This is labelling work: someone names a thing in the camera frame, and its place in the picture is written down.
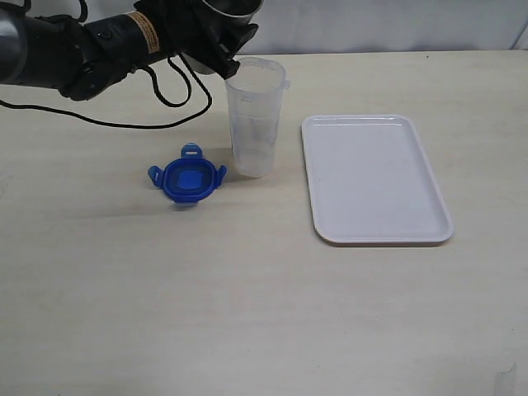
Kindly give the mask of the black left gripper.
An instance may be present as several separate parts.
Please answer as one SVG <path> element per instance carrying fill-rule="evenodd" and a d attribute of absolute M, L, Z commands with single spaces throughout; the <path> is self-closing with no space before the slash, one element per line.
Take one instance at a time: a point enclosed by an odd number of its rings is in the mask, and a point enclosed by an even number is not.
<path fill-rule="evenodd" d="M 184 54 L 189 59 L 209 66 L 222 79 L 233 77 L 240 63 L 234 56 L 250 41 L 258 25 L 226 25 L 213 39 L 209 29 L 213 11 L 208 1 L 136 1 L 134 9 L 152 24 L 159 49 L 139 60 L 138 66 L 159 62 L 171 55 Z"/>

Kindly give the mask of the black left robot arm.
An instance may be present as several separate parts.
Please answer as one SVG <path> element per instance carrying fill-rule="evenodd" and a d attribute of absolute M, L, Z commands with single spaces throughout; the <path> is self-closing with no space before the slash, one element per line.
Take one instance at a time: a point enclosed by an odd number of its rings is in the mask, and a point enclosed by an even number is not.
<path fill-rule="evenodd" d="M 131 12 L 87 22 L 28 16 L 30 2 L 1 4 L 1 83 L 86 101 L 128 74 L 181 55 L 198 73 L 236 74 L 235 55 L 256 34 L 260 1 L 138 1 Z"/>

